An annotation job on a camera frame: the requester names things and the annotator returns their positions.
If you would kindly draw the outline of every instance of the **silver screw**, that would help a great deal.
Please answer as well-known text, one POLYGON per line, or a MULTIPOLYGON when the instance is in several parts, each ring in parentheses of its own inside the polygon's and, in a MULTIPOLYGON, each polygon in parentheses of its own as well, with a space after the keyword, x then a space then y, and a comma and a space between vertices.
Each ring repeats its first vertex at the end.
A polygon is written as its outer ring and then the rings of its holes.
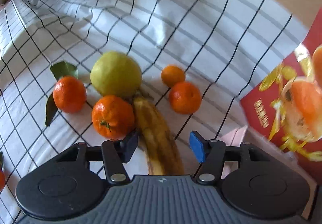
POLYGON ((215 176, 213 174, 205 173, 205 174, 201 174, 199 176, 199 179, 204 182, 209 182, 209 181, 215 180, 215 176))
POLYGON ((126 176, 122 173, 116 173, 111 176, 111 180, 114 182, 120 182, 126 180, 126 176))

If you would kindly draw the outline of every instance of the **grid pattern cloth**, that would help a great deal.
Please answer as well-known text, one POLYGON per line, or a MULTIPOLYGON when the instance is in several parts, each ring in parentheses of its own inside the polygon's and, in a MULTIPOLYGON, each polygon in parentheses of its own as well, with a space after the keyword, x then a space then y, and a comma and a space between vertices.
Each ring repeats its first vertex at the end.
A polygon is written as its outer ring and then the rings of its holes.
MULTIPOLYGON (((89 80, 96 60, 109 50, 133 57, 143 88, 153 96, 174 134, 186 173, 199 167, 188 145, 197 130, 220 138, 247 125, 239 99, 304 39, 307 29, 274 0, 13 0, 0 12, 0 150, 6 187, 0 193, 0 224, 22 216, 17 182, 70 145, 104 138, 91 122, 100 95, 89 80), (77 114, 58 112, 45 127, 45 105, 55 78, 51 63, 78 67, 87 102, 77 114), (192 115, 174 113, 162 68, 176 64, 198 86, 202 105, 192 115)), ((137 149, 128 174, 147 174, 137 149)), ((102 163, 90 169, 104 178, 102 163)))

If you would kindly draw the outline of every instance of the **ribbed surface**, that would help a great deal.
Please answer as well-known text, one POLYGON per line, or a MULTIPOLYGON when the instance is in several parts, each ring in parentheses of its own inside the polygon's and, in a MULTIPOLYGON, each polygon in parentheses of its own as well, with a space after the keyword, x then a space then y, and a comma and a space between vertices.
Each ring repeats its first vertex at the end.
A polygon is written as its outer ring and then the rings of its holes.
POLYGON ((192 182, 190 176, 136 176, 132 183, 113 187, 86 214, 65 221, 25 217, 20 224, 304 224, 301 217, 265 221, 247 217, 227 206, 216 189, 192 182))

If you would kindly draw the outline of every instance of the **black circular cover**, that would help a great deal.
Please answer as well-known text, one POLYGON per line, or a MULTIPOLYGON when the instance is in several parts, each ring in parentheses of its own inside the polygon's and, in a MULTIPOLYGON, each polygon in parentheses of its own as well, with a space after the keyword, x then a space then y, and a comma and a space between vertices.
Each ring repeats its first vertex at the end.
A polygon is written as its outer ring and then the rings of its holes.
POLYGON ((277 219, 300 213, 310 197, 310 187, 286 166, 260 162, 231 172, 223 181, 222 193, 246 214, 277 219))
POLYGON ((95 207, 103 193, 103 181, 73 162, 39 167, 22 178, 16 189, 21 208, 43 220, 81 215, 95 207))

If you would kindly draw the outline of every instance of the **white logo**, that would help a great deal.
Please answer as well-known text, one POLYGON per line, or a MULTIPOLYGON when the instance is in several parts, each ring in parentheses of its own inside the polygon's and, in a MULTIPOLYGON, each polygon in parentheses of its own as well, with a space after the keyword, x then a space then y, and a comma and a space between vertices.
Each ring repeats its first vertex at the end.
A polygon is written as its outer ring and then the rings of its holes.
POLYGON ((158 181, 161 183, 166 182, 166 178, 160 178, 158 181))

